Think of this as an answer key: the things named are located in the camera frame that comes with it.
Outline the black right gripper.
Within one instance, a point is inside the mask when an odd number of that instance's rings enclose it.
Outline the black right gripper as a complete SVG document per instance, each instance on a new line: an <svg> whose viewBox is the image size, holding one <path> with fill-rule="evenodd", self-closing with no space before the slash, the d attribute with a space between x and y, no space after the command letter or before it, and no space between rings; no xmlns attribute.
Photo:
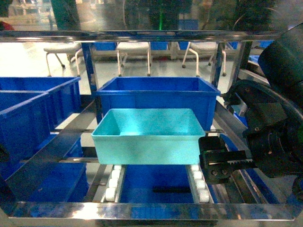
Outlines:
<svg viewBox="0 0 303 227"><path fill-rule="evenodd" d="M267 177L303 174L303 110L286 96L252 80L234 83L223 98L243 102L248 128L243 132L257 168ZM218 136L200 137L200 167L207 183L226 183L236 170L253 168L244 150L229 151Z"/></svg>

